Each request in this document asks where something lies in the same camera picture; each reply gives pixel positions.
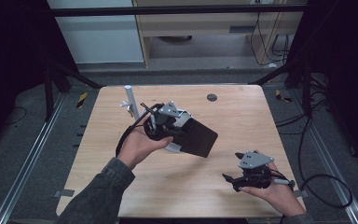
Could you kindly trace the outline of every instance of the white wall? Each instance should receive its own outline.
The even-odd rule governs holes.
[[[48,0],[51,8],[132,7],[131,0]],[[76,63],[142,63],[134,16],[56,18]]]

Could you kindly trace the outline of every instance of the dark gray sleeve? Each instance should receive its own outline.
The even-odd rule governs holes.
[[[113,158],[69,202],[56,223],[115,223],[124,190],[135,178],[120,160]]]
[[[283,219],[283,224],[313,224],[313,219],[310,214],[295,216],[295,217],[286,217]]]

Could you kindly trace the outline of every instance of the person's left hand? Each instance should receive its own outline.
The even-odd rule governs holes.
[[[143,161],[150,153],[157,149],[165,148],[173,137],[165,137],[159,141],[151,140],[146,134],[143,126],[136,127],[126,138],[117,158],[130,169]]]

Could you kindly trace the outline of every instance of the person's right hand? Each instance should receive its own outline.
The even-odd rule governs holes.
[[[278,171],[273,162],[269,163],[268,167]],[[287,185],[272,182],[266,189],[243,187],[240,188],[240,190],[265,200],[286,217],[304,215],[307,213]]]

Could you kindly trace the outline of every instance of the gray carpet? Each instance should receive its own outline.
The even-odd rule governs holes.
[[[84,75],[104,85],[243,84],[255,81],[271,71],[266,68],[152,70],[88,73]],[[290,92],[280,88],[282,84],[280,78],[282,77],[277,77],[269,84],[269,87],[264,88],[268,105],[276,121],[289,119],[301,113],[295,103],[287,103],[275,97],[275,89],[281,89],[282,94],[286,97],[293,97]],[[72,78],[70,78],[70,82],[73,88],[70,93],[65,94],[62,111],[13,210],[11,219],[52,220],[56,217],[55,209],[59,199],[52,195],[55,190],[62,189],[65,184],[76,155],[77,145],[81,141],[81,134],[84,132],[84,125],[88,122],[98,94],[97,90],[93,90]],[[85,104],[82,108],[76,108],[79,95],[84,91],[88,93]],[[315,95],[313,103],[316,104],[323,98],[322,95]],[[26,109],[26,114],[24,109],[16,108],[8,119],[8,123],[14,123],[5,126],[0,133],[0,204],[42,128],[45,118],[43,86],[37,86],[20,94],[16,106]],[[331,153],[341,173],[344,174],[345,180],[358,202],[358,158],[351,155],[348,142],[338,128],[332,114],[326,110],[327,108],[322,106],[313,112],[312,124],[319,131],[329,153]],[[302,119],[278,129],[299,185],[303,182],[299,176],[297,163],[301,135],[293,133],[301,133],[304,125],[305,122]],[[310,132],[305,134],[301,150],[301,162],[305,177],[325,174],[323,162],[310,137]],[[339,203],[331,180],[317,179],[312,181],[310,185],[328,202]],[[309,196],[304,201],[317,223],[351,223],[343,209],[327,206],[314,196]],[[250,223],[267,222],[264,218],[255,218],[249,221]],[[278,223],[278,219],[273,219],[272,223]]]

